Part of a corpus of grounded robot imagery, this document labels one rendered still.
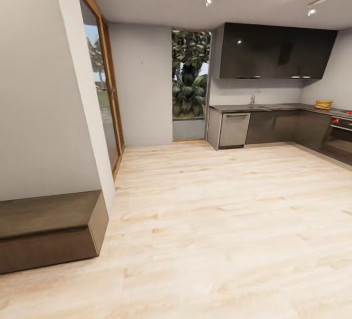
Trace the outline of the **popcorn bag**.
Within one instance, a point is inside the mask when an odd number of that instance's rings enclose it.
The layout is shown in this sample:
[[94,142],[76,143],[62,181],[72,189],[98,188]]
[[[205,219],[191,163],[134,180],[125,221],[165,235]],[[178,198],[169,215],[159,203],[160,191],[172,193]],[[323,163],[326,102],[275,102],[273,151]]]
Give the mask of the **popcorn bag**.
[[333,100],[316,100],[315,108],[319,109],[330,109]]

